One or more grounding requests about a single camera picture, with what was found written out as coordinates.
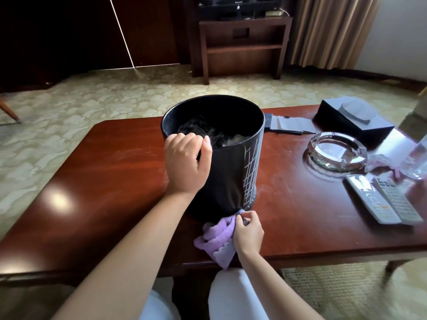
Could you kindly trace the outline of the person's right hand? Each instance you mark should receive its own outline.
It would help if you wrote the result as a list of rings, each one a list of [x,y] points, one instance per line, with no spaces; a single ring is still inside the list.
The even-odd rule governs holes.
[[[256,211],[246,211],[240,215],[244,217],[244,234],[242,237],[234,237],[233,239],[238,258],[243,261],[245,257],[259,255],[264,230]]]

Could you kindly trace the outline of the purple cleaning cloth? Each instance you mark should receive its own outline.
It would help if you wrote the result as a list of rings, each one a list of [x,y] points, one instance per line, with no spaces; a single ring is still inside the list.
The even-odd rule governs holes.
[[[193,242],[196,248],[205,251],[223,270],[228,269],[236,254],[233,240],[235,218],[243,212],[244,210],[239,210],[232,216],[223,217],[217,224],[205,223],[203,234]]]

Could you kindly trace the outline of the black round waste bin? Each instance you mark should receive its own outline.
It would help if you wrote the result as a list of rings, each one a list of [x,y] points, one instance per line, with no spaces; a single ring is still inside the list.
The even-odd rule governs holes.
[[[250,210],[256,198],[256,179],[264,136],[264,113],[253,102],[230,95],[190,98],[169,109],[161,121],[164,139],[197,115],[211,127],[251,138],[213,149],[211,170],[186,213],[195,220],[216,222],[239,210]]]

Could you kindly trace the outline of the person's left forearm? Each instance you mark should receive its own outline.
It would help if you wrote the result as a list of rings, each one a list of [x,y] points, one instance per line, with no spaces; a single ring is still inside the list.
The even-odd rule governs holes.
[[[51,320],[138,320],[194,196],[168,191],[88,274]]]

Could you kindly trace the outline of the person's right forearm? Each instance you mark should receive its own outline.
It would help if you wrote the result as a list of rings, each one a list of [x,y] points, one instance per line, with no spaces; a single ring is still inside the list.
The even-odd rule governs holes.
[[[259,253],[238,251],[238,257],[270,320],[325,320]]]

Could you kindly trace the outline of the black bin liner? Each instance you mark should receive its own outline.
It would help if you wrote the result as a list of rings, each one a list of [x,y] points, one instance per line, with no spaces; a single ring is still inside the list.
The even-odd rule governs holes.
[[[208,136],[211,140],[213,149],[237,145],[251,138],[251,136],[243,136],[241,134],[228,134],[211,127],[206,119],[201,115],[197,115],[194,118],[188,120],[186,123],[182,124],[176,133],[182,133],[184,135],[194,133],[196,135],[202,136],[203,138]]]

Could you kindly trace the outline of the person's white trousers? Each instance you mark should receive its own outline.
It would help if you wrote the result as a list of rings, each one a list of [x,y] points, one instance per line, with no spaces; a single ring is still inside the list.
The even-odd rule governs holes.
[[[138,320],[269,320],[243,269],[221,270],[213,279],[207,306],[191,302],[180,315],[178,307],[152,289]]]

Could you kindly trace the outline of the clear glass ashtray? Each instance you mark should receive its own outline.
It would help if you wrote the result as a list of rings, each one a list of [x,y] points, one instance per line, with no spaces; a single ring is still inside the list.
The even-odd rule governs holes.
[[[357,139],[337,132],[322,132],[310,139],[307,153],[325,170],[338,173],[358,171],[366,166],[368,152]]]

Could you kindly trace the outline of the grey remote control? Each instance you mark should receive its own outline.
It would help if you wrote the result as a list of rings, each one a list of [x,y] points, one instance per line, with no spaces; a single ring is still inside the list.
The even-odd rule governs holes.
[[[350,174],[346,175],[345,179],[379,224],[401,224],[401,219],[398,214],[365,176]]]
[[[372,182],[396,212],[401,224],[415,226],[424,222],[424,219],[418,214],[391,178],[374,177]]]

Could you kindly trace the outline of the black television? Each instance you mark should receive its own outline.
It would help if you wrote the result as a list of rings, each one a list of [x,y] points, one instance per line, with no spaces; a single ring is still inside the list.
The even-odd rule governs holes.
[[[281,5],[282,0],[198,0],[201,19],[216,21],[264,18]]]

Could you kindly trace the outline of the black tissue box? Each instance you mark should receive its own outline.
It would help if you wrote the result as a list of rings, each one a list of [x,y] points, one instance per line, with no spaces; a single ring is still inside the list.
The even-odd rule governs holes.
[[[322,100],[313,122],[323,131],[349,135],[369,149],[380,145],[394,129],[368,102],[350,96]]]

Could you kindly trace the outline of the crumpled clear plastic wrapper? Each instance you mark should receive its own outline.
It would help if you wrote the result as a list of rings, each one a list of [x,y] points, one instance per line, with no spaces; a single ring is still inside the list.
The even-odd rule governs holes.
[[[401,173],[399,169],[399,164],[383,154],[369,155],[366,160],[364,172],[369,173],[380,167],[388,167],[392,170],[393,177],[397,180],[400,179]]]

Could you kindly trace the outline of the beige curtain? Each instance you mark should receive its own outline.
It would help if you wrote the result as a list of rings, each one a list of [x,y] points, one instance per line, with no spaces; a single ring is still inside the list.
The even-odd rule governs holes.
[[[353,69],[381,0],[297,0],[285,63]]]

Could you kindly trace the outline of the dark wooden wardrobe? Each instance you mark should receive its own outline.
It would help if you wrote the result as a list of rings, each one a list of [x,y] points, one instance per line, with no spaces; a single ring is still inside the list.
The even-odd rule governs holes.
[[[183,0],[0,0],[0,93],[189,62]]]

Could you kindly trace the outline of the clear drinking glass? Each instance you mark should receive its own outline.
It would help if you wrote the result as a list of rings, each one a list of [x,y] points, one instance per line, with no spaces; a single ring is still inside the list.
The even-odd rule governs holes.
[[[399,166],[399,171],[414,180],[427,178],[427,134],[404,158]]]

